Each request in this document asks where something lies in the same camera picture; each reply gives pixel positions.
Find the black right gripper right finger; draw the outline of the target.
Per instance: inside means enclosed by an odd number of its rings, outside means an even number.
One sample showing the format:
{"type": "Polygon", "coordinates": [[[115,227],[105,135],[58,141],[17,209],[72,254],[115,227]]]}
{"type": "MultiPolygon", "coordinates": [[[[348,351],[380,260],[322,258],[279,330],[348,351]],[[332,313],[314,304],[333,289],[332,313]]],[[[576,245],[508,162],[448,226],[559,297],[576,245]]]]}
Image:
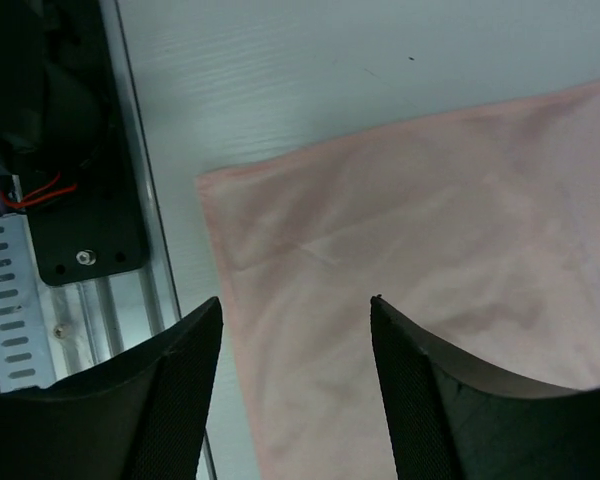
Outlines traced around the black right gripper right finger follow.
{"type": "Polygon", "coordinates": [[[600,387],[515,374],[429,333],[382,297],[372,347],[401,479],[600,479],[600,387]]]}

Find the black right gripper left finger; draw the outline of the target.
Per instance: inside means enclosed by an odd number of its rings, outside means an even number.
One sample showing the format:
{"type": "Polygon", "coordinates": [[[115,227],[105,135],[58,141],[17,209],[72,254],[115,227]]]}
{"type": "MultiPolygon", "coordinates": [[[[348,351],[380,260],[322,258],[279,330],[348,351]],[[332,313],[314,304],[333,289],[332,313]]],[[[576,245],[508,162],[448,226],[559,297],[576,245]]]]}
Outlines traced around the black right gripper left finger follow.
{"type": "Polygon", "coordinates": [[[212,297],[48,388],[0,394],[0,479],[193,479],[223,329],[212,297]]]}

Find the pink cloth napkin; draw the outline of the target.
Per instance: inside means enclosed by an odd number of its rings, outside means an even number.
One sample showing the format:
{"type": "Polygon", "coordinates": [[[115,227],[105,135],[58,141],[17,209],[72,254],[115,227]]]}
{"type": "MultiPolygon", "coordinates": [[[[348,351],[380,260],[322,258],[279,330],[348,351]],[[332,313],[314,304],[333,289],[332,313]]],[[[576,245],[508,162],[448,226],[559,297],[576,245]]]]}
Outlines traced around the pink cloth napkin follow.
{"type": "Polygon", "coordinates": [[[517,374],[600,386],[600,81],[197,181],[265,479],[392,479],[381,295],[517,374]]]}

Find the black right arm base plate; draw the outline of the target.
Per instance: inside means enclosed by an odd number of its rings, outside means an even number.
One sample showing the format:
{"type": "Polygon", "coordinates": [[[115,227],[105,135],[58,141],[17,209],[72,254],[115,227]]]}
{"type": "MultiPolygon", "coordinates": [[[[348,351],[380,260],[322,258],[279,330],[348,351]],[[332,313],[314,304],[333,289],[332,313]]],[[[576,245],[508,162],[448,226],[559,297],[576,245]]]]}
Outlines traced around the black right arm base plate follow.
{"type": "Polygon", "coordinates": [[[50,286],[148,260],[96,1],[0,1],[0,217],[8,214],[27,220],[50,286]]]}

